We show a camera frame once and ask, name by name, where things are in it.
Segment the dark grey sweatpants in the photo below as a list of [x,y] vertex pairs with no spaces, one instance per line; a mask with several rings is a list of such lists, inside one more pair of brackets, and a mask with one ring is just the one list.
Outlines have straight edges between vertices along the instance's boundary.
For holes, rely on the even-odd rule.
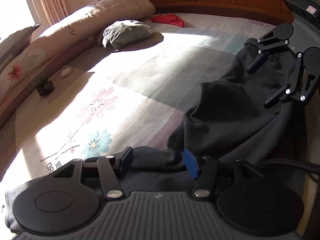
[[1,239],[297,239],[304,107],[289,52],[95,46],[1,130]]

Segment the pink floral folded quilt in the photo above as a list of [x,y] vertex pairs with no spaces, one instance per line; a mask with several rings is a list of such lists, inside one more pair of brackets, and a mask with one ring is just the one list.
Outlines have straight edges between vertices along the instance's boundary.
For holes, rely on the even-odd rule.
[[1,70],[1,125],[19,107],[15,102],[50,60],[119,20],[139,20],[155,12],[149,0],[101,0],[46,29]]

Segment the grey bundled cloth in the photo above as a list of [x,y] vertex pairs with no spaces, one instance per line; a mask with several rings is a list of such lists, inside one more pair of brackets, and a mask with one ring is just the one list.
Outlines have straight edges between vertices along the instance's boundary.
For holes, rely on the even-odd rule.
[[111,46],[119,50],[125,46],[149,38],[153,29],[137,20],[116,21],[106,27],[98,37],[98,44],[104,48]]

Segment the grey floral pillow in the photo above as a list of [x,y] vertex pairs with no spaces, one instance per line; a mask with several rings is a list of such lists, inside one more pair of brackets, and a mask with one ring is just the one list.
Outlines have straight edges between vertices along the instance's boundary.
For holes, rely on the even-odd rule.
[[40,27],[40,24],[18,30],[9,35],[1,42],[1,71],[20,53],[31,44],[33,33]]

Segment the white earbud case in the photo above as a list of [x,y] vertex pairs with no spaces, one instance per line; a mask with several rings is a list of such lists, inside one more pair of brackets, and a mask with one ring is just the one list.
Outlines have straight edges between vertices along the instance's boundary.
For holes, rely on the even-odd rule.
[[67,76],[69,76],[72,73],[72,71],[73,70],[70,66],[66,66],[66,68],[63,69],[61,72],[61,78],[62,79],[66,78]]

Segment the black hair claw clip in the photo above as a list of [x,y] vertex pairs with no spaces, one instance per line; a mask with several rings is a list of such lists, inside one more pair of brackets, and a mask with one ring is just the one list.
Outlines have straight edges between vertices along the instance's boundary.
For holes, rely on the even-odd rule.
[[46,77],[39,85],[36,86],[36,90],[39,96],[47,96],[54,90],[54,84],[52,80]]

